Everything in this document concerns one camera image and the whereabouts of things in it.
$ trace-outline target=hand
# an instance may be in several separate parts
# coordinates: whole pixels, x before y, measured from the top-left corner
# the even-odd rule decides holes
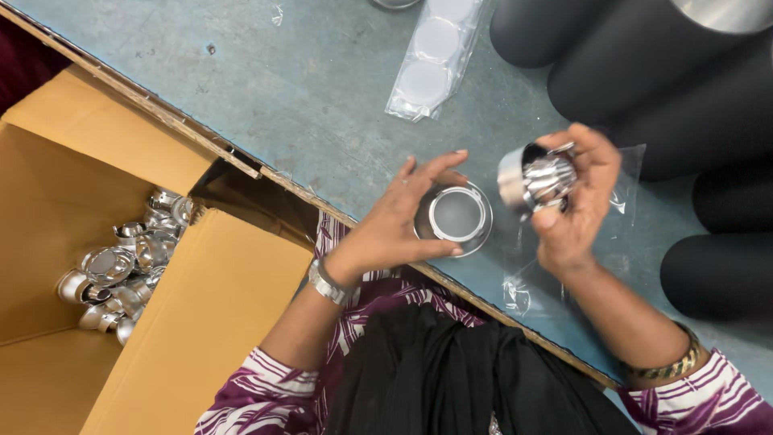
[[[609,197],[620,170],[620,153],[600,132],[582,124],[535,141],[553,149],[574,142],[577,184],[566,213],[555,207],[537,211],[532,226],[540,236],[537,258],[548,272],[564,281],[572,272],[596,265],[591,246],[609,211]]]
[[[325,258],[325,269],[337,283],[348,286],[371,270],[449,255],[461,246],[449,240],[419,240],[414,216],[419,201],[434,183],[465,186],[467,177],[450,170],[467,159],[467,150],[446,152],[416,169],[413,156],[397,171],[386,193],[370,212]]]

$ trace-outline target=purple patterned sleeve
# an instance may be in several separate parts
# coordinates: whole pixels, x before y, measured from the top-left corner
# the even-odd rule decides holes
[[[291,368],[255,348],[215,395],[196,435],[315,433],[316,372]]]
[[[684,379],[620,397],[644,434],[773,433],[773,408],[717,349]]]

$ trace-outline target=clear plastic bag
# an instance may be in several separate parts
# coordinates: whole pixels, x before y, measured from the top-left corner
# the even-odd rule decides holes
[[[599,264],[620,279],[630,274],[631,237],[636,217],[638,176],[646,145],[620,149],[620,176],[610,197],[610,209],[593,244]],[[572,299],[564,286],[536,260],[539,238],[527,222],[518,238],[503,246],[502,293],[506,312],[513,317],[564,317]]]
[[[437,119],[458,89],[489,0],[427,0],[397,74],[385,112],[418,122]]]

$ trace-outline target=open cardboard box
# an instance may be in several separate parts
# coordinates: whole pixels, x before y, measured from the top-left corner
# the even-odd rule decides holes
[[[90,79],[71,67],[0,122],[2,432],[191,433],[312,254],[292,231],[197,207],[126,347],[77,329],[84,308],[57,297],[59,278],[113,245],[155,185],[187,194],[215,159]]]

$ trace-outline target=black cylinder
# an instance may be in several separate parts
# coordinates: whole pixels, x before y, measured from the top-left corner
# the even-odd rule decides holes
[[[610,136],[618,146],[647,144],[646,181],[773,152],[773,33],[659,92],[617,120]]]
[[[622,0],[553,68],[550,101],[571,121],[607,121],[771,21],[757,0]]]
[[[696,235],[660,266],[671,304],[706,320],[773,319],[773,233]]]
[[[491,44],[508,63],[545,67],[576,41],[612,0],[500,0],[491,18]]]
[[[773,231],[773,158],[701,174],[693,207],[700,223],[715,234]]]

